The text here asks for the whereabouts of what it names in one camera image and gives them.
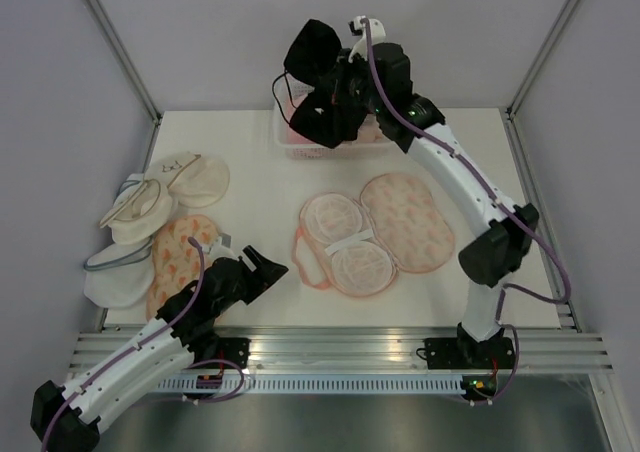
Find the black bra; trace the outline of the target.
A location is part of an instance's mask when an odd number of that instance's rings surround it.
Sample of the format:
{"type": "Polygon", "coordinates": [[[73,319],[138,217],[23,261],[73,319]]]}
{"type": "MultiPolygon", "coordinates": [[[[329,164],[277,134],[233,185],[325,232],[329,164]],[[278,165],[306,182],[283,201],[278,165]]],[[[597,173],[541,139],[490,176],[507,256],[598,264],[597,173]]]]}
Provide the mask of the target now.
{"type": "Polygon", "coordinates": [[[311,88],[293,119],[302,117],[305,106],[322,108],[324,132],[315,143],[330,149],[355,141],[367,116],[358,122],[334,121],[334,70],[339,48],[343,47],[335,30],[320,20],[310,19],[295,37],[283,61],[286,73],[311,88]]]}

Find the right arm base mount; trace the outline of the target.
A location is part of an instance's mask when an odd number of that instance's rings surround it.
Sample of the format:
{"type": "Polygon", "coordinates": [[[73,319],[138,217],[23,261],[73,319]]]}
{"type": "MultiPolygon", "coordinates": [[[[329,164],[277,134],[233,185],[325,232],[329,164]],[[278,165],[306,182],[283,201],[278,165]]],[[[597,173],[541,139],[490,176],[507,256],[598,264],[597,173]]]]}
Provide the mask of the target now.
{"type": "Polygon", "coordinates": [[[516,352],[508,337],[483,342],[454,337],[433,337],[423,341],[424,356],[431,370],[512,369],[516,352]]]}

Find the floral mesh laundry bag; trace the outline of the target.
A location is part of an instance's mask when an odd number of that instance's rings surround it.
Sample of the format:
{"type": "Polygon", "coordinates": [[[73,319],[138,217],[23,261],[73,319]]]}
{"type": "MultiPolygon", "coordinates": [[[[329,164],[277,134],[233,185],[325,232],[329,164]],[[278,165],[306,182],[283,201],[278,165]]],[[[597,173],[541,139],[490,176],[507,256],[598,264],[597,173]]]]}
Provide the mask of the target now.
{"type": "Polygon", "coordinates": [[[394,172],[371,179],[357,199],[337,192],[309,198],[291,258],[304,285],[365,298],[400,272],[436,271],[454,251],[454,232],[426,183],[394,172]]]}

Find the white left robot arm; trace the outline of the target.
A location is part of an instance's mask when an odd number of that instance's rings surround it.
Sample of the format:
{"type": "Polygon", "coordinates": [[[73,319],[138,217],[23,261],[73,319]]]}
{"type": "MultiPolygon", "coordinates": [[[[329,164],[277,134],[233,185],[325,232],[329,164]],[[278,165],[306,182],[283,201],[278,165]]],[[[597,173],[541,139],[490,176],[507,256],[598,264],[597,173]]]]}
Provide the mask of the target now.
{"type": "Polygon", "coordinates": [[[89,371],[34,393],[30,425],[44,451],[92,451],[129,407],[174,374],[192,368],[242,366],[219,352],[216,319],[238,302],[250,305],[288,272],[251,246],[241,256],[220,246],[213,262],[195,238],[200,270],[125,345],[89,371]]]}

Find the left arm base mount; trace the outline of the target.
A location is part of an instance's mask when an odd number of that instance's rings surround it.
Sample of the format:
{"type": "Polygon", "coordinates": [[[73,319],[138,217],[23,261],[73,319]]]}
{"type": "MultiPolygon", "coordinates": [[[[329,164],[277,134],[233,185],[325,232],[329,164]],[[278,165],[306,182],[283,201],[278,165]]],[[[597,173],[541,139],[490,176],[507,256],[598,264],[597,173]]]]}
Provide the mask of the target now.
{"type": "Polygon", "coordinates": [[[247,337],[218,337],[204,347],[199,361],[225,359],[245,368],[250,356],[251,340],[247,337]]]}

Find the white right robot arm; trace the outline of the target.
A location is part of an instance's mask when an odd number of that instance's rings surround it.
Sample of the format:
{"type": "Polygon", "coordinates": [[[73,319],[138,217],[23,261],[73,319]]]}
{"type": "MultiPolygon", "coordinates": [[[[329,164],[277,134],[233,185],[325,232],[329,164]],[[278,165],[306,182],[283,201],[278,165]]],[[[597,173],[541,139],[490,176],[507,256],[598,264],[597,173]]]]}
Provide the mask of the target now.
{"type": "Polygon", "coordinates": [[[504,302],[502,287],[529,252],[539,213],[517,205],[492,184],[456,140],[443,113],[414,93],[410,61],[401,46],[381,43],[361,55],[341,50],[336,59],[334,101],[374,113],[384,136],[424,167],[447,192],[473,235],[458,253],[469,279],[458,339],[459,360],[478,367],[492,353],[504,302]]]}

